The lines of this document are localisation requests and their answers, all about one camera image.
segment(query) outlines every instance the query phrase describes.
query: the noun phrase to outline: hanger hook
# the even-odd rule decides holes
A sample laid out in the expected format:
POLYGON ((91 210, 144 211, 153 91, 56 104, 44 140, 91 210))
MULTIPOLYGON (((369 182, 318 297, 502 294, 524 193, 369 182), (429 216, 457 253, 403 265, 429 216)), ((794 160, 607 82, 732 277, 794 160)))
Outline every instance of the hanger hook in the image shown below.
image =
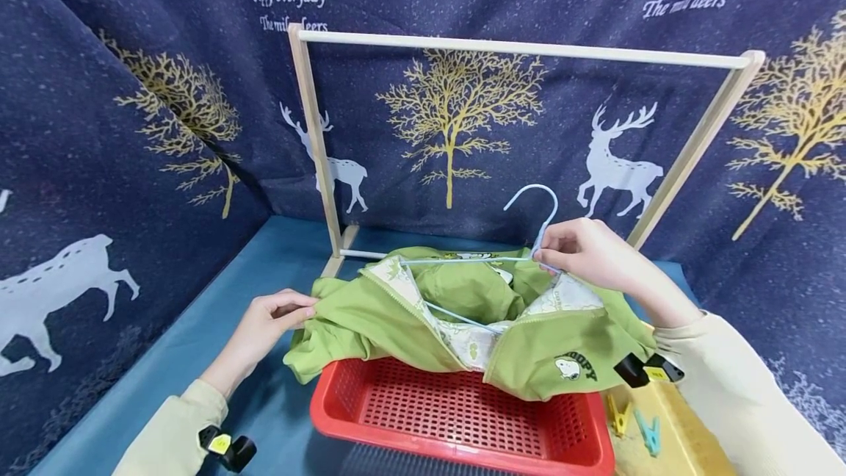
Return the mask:
POLYGON ((543 184, 529 184, 528 186, 523 186, 519 189, 517 193, 514 193, 514 196, 511 198, 510 201, 508 201, 508 204, 505 205, 505 208, 503 208, 502 211, 511 208, 511 205, 514 204, 514 201, 517 200, 517 197, 522 195, 524 191, 527 191, 527 189, 533 187, 542 189, 552 196, 552 213, 549 214, 549 217, 546 218, 546 221, 544 222, 543 226, 540 227, 541 231, 543 231, 546 230, 546 227, 549 226, 550 222, 552 221, 552 218, 555 217, 555 214, 558 213, 558 197, 555 195, 555 192, 553 192, 551 189, 549 189, 549 187, 544 186, 543 184))
MULTIPOLYGON (((549 214, 549 217, 546 218, 546 220, 543 222, 543 224, 540 225, 541 227, 540 227, 540 230, 538 230, 538 237, 535 238, 535 242, 532 244, 531 250, 529 252, 530 258, 534 258, 535 253, 538 252, 538 250, 541 249, 540 243, 543 242, 543 235, 544 235, 544 232, 546 231, 546 227, 549 226, 549 224, 552 221, 552 218, 555 217, 555 214, 558 213, 558 197, 555 195, 555 192, 553 192, 551 189, 549 189, 549 187, 544 186, 543 184, 529 184, 528 186, 523 186, 522 188, 520 188, 520 190, 517 193, 514 193, 514 196, 511 198, 510 201, 508 201, 508 204, 505 205, 505 208, 502 209, 504 211, 504 210, 510 208, 511 205, 514 204, 514 201, 517 200, 517 197, 522 195, 524 191, 527 191, 527 189, 533 188, 533 187, 537 187, 538 189, 542 189, 543 191, 549 193, 552 196, 552 212, 549 214)), ((556 269, 555 267, 552 267, 552 266, 547 265, 547 264, 542 264, 542 263, 540 265, 547 270, 551 270, 553 272, 556 272, 557 274, 561 274, 561 269, 556 269)))

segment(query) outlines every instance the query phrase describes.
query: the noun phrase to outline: red plastic basket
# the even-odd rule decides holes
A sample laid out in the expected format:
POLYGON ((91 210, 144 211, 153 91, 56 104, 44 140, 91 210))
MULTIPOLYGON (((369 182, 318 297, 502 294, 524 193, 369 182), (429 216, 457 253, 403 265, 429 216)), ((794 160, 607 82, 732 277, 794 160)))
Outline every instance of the red plastic basket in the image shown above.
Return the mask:
POLYGON ((323 435, 520 475, 608 476, 600 394, 525 403, 478 372, 432 374, 393 358, 323 369, 311 419, 323 435))

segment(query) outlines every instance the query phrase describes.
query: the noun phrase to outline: hand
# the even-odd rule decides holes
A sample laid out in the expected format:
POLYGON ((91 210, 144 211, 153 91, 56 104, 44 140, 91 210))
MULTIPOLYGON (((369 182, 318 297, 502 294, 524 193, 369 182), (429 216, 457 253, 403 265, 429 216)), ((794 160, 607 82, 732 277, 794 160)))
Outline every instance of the hand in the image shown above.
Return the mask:
POLYGON ((600 220, 575 219, 550 225, 535 259, 595 286, 638 294, 661 273, 651 261, 600 220))
POLYGON ((285 331, 301 325, 315 314, 315 303, 316 298, 291 289, 254 298, 229 342, 200 379, 210 383, 228 399, 285 331))
POLYGON ((625 292, 658 327, 681 327, 702 313, 661 269, 605 223, 586 218, 546 228, 535 259, 595 286, 625 292))

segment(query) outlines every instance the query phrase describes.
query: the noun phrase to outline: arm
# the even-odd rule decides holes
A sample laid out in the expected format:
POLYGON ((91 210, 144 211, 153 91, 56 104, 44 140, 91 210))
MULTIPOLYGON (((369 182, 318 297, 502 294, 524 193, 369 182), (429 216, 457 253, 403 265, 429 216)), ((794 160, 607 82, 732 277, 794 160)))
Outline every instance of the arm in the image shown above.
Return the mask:
POLYGON ((657 328, 677 383, 741 476, 846 475, 846 465, 781 392, 745 338, 716 314, 657 328))
POLYGON ((196 475, 206 458, 199 433, 221 426, 227 400, 283 333, 314 314, 315 298, 286 289, 252 301, 221 354, 181 397, 169 397, 123 454, 115 476, 196 475))
POLYGON ((196 475, 206 451, 197 435, 226 419, 226 399, 196 380, 181 397, 168 397, 123 454, 115 476, 196 475))
POLYGON ((669 277, 600 221, 549 226, 536 258, 633 297, 661 353, 684 371, 679 391, 740 476, 846 475, 846 465, 784 396, 728 322, 702 313, 669 277))

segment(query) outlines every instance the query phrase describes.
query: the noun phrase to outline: green jacket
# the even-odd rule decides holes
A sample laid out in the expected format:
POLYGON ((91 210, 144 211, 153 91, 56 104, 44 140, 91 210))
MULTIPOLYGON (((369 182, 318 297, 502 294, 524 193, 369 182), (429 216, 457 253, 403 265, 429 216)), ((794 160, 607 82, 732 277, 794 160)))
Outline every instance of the green jacket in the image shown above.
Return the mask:
MULTIPOLYGON (((527 250, 485 256, 524 257, 527 250)), ((629 353, 646 361, 650 330, 619 292, 569 275, 551 280, 531 261, 401 265, 402 259, 467 257, 402 248, 352 281, 322 278, 316 316, 294 334, 284 363, 301 383, 331 361, 395 357, 431 372, 481 371, 523 400, 599 392, 623 380, 613 367, 629 353), (500 333, 451 320, 427 301, 500 333)))

